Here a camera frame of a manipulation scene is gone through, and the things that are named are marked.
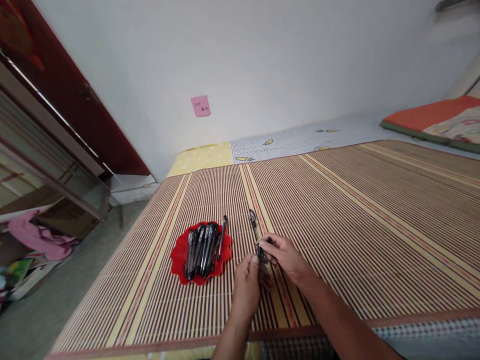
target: striped mat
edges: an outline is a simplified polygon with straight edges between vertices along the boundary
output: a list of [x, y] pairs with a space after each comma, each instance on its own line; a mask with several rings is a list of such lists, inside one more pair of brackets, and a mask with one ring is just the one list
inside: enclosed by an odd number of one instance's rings
[[[479, 316], [480, 166], [379, 141], [167, 178], [55, 342], [49, 358], [214, 344], [228, 318], [237, 263], [262, 232], [291, 238], [370, 326]], [[227, 214], [232, 259], [205, 286], [170, 273], [177, 237]], [[311, 336], [320, 326], [277, 267], [250, 339]]]

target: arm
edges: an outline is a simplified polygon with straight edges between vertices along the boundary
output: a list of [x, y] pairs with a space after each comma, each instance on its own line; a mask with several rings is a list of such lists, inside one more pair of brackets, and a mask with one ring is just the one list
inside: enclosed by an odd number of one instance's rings
[[402, 359], [317, 276], [291, 240], [266, 234], [259, 245], [305, 295], [340, 359]]
[[260, 302], [260, 285], [270, 291], [270, 278], [257, 255], [247, 255], [236, 267], [230, 315], [212, 359], [243, 359], [252, 319]]

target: finger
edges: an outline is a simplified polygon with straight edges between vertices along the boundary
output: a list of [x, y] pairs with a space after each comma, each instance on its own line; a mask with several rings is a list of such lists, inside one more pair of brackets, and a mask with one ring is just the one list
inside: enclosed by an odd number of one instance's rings
[[252, 279], [257, 279], [259, 277], [259, 257], [253, 255], [250, 261], [250, 268], [248, 269], [248, 277]]
[[264, 252], [264, 254], [265, 254], [265, 257], [266, 257], [266, 259], [268, 260], [268, 262], [269, 262], [270, 264], [272, 264], [272, 265], [277, 265], [277, 264], [278, 264], [277, 259], [274, 258], [272, 255], [270, 255], [270, 254], [268, 254], [268, 253], [266, 253], [266, 252]]
[[250, 253], [247, 256], [245, 256], [242, 261], [236, 266], [236, 272], [244, 274], [245, 277], [249, 274], [249, 268], [250, 268], [250, 262], [252, 261], [252, 257], [254, 254]]
[[280, 255], [280, 249], [276, 247], [275, 245], [269, 244], [265, 240], [260, 240], [258, 245], [263, 249], [265, 253], [268, 253], [269, 255], [272, 255], [273, 257], [277, 258]]
[[282, 236], [279, 236], [277, 234], [273, 234], [271, 232], [267, 232], [266, 234], [264, 234], [260, 240], [263, 240], [263, 241], [267, 241], [269, 238], [271, 238], [271, 243], [276, 245], [277, 248], [281, 248], [282, 245], [285, 244], [285, 238], [282, 237]]

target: red scalloped dish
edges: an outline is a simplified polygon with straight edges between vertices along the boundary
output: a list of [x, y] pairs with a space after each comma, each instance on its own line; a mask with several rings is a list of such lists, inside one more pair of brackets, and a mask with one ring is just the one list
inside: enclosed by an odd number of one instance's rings
[[[184, 263], [187, 260], [187, 250], [188, 250], [188, 241], [189, 241], [189, 232], [190, 229], [195, 230], [200, 227], [200, 225], [207, 225], [208, 222], [202, 221], [199, 222], [197, 225], [190, 226], [185, 232], [180, 235], [180, 237], [176, 240], [175, 246], [170, 253], [171, 258], [171, 273], [174, 275], [178, 275], [178, 279], [182, 285], [188, 284], [190, 281], [194, 282], [198, 286], [204, 285], [210, 277], [218, 276], [222, 273], [224, 269], [224, 262], [230, 259], [232, 253], [230, 251], [230, 244], [232, 243], [232, 238], [225, 232], [225, 236], [223, 237], [223, 241], [221, 243], [221, 254], [220, 254], [220, 261], [215, 260], [215, 266], [213, 271], [208, 274], [208, 277], [205, 279], [198, 274], [192, 280], [188, 280], [185, 277], [185, 270], [184, 270]], [[222, 225], [218, 225], [218, 232], [222, 231]]]

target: hand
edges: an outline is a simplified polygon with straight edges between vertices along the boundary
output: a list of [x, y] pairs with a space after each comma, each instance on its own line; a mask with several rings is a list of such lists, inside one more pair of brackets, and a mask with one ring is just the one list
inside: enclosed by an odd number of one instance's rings
[[300, 281], [309, 276], [317, 276], [302, 254], [295, 248], [292, 240], [272, 233], [263, 235], [258, 243], [266, 258], [272, 264], [280, 264], [291, 281], [299, 286]]
[[270, 291], [269, 272], [264, 264], [259, 264], [257, 255], [248, 254], [236, 267], [230, 317], [252, 321], [259, 308], [260, 285]]

